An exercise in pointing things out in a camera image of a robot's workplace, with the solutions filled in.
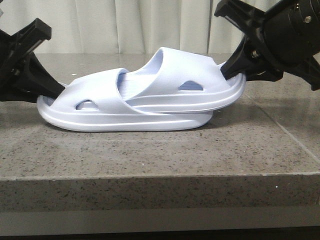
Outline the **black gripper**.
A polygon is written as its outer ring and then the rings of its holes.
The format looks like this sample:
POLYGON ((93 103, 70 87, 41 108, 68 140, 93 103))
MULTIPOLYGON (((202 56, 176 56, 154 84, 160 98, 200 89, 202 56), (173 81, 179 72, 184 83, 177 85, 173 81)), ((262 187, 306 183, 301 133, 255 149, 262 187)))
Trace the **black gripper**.
POLYGON ((39 18, 9 35, 0 31, 0 100, 36 102, 39 95, 56 99, 65 87, 42 66, 34 50, 52 37, 39 18))
POLYGON ((239 73, 247 81, 276 82, 284 73, 320 88, 320 2, 281 0, 262 11, 241 0, 222 0, 214 15, 223 17, 244 36, 220 67, 226 80, 239 73))

